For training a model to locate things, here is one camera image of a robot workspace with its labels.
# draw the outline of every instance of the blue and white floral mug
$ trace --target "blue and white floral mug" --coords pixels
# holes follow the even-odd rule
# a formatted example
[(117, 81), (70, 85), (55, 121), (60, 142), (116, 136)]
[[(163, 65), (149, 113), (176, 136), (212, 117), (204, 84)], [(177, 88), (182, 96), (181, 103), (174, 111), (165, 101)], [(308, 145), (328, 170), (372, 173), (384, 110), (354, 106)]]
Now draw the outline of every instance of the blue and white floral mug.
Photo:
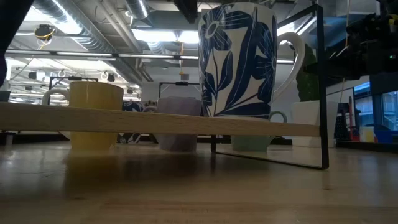
[[(205, 116), (268, 120), (271, 103), (298, 74), (305, 44), (293, 32), (277, 36), (274, 13), (239, 2), (207, 12), (199, 21), (199, 70)], [(297, 57), (285, 82), (274, 90), (277, 47), (287, 40)]]

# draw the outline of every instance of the wooden table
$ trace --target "wooden table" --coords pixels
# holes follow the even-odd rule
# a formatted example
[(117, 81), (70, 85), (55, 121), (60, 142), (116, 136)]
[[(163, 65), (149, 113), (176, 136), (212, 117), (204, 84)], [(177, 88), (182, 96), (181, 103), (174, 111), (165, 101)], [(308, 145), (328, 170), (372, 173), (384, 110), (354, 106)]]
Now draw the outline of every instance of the wooden table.
[[(398, 223), (395, 154), (331, 149), (320, 171), (209, 147), (119, 146), (70, 160), (67, 142), (1, 148), (0, 223)], [(317, 153), (271, 146), (268, 156), (317, 162)]]

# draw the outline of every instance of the light green mug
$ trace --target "light green mug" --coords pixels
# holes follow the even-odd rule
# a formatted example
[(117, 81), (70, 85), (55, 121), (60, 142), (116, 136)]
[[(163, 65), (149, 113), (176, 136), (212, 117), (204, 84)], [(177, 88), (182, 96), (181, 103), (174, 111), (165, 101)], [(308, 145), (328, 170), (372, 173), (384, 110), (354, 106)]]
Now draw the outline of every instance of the light green mug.
[[(283, 112), (273, 111), (269, 114), (269, 120), (272, 115), (280, 114), (287, 122), (287, 117)], [(232, 149), (241, 152), (267, 152), (268, 146), (275, 136), (231, 136)]]

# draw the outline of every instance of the wooden shelf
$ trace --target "wooden shelf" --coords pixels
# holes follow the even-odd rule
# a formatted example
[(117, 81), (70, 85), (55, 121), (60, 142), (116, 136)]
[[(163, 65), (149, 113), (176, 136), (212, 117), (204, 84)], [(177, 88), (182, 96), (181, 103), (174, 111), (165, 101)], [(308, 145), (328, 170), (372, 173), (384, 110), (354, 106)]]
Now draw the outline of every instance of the wooden shelf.
[(319, 136), (307, 124), (0, 103), (0, 130)]

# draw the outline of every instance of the yellow mug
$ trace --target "yellow mug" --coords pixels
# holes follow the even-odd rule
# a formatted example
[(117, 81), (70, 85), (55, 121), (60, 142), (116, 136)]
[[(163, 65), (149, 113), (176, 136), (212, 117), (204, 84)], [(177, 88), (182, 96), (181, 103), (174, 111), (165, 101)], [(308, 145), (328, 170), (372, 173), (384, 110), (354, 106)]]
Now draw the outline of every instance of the yellow mug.
[[(44, 93), (42, 104), (49, 104), (51, 94), (59, 93), (69, 101), (69, 106), (121, 110), (124, 90), (118, 86), (100, 82), (75, 81), (70, 91), (51, 89)], [(104, 151), (116, 143), (117, 133), (61, 132), (71, 140), (73, 151)]]

